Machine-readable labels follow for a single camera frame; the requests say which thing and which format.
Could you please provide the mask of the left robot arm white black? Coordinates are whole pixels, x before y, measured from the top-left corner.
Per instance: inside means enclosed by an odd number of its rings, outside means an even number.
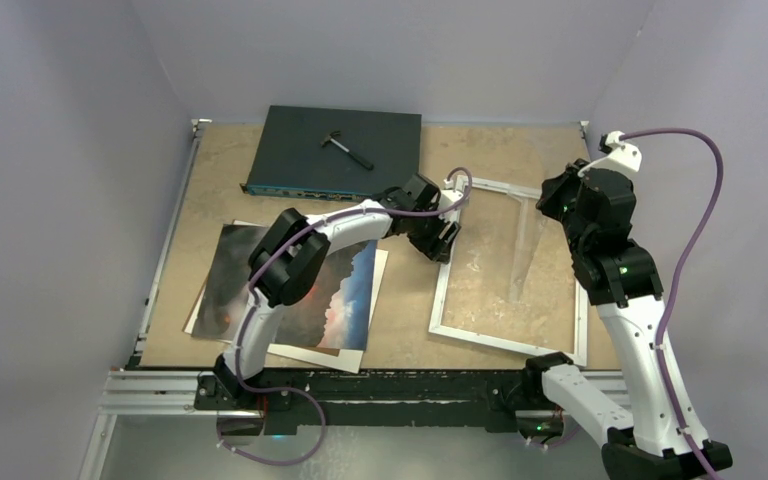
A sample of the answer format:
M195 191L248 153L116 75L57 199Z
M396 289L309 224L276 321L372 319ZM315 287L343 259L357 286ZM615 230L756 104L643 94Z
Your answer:
M461 229L455 216L471 189L470 184L456 187L452 178L438 187L415 174L402 187L335 212L305 216L294 208L283 211L249 257L243 316L213 370L220 397L232 408L244 409L266 393L254 376L265 367L279 314L309 293L328 255L404 235L429 260L449 262Z

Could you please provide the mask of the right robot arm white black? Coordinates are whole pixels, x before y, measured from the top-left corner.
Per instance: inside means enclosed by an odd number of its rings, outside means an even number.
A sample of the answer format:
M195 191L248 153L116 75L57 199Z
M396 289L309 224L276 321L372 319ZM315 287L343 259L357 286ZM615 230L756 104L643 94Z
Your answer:
M576 280L609 333L626 383L625 410L560 352L527 360L524 399L572 415L598 444L611 479L696 479L733 465L710 438L685 390L661 322L663 286L647 250L630 239L632 181L579 159L543 182L538 210L558 221Z

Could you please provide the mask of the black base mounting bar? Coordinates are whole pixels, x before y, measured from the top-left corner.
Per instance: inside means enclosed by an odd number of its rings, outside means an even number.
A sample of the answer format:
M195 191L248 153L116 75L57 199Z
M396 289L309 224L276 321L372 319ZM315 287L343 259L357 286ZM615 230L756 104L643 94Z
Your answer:
M522 370L382 370L357 373L267 368L248 381L264 394L227 396L213 371L197 378L194 406L223 415L253 411L269 435L300 426L473 427L524 437L562 436L571 416Z

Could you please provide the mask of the dark network switch box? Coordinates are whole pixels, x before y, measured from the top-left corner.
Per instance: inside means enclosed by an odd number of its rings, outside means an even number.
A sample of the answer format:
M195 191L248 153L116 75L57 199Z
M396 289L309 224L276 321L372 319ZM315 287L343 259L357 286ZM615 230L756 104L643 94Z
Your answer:
M359 202L400 187L419 171L422 116L301 106L269 107L243 192L252 196ZM373 162L367 171L321 140L338 140Z

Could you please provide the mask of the small black-handled hammer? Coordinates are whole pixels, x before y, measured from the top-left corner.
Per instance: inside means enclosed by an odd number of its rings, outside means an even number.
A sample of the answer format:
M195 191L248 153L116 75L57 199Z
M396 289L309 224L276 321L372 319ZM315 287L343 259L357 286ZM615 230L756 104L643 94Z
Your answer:
M321 140L320 146L324 148L327 145L333 145L339 150L341 150L345 155L347 155L353 162L357 163L365 170L373 171L375 168L374 163L369 161L368 159L366 159L356 151L351 150L349 147L347 147L343 143L341 143L338 140L340 136L341 136L340 130L331 131Z

